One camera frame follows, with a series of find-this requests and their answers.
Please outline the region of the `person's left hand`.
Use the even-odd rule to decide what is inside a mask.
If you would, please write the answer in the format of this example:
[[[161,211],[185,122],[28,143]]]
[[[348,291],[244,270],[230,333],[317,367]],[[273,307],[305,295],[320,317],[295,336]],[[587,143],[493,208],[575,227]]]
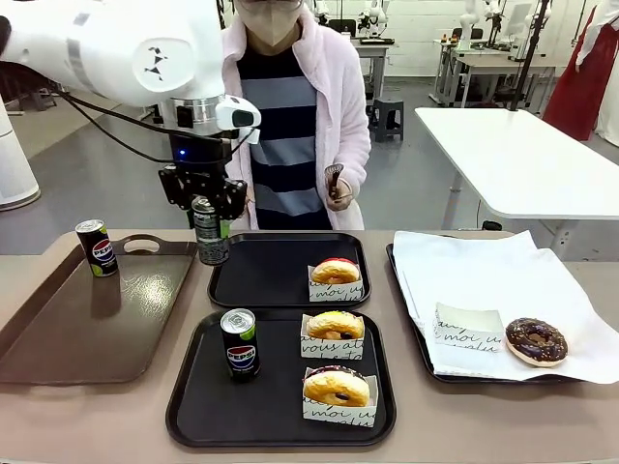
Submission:
[[[346,210],[353,199],[352,188],[343,179],[338,179],[329,185],[327,205],[331,211]]]

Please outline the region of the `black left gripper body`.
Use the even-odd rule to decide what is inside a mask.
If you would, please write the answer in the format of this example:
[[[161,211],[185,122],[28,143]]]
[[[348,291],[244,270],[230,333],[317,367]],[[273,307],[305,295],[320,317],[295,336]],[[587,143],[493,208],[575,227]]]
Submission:
[[[210,199],[223,197],[230,161],[227,139],[170,135],[173,163],[184,191]]]

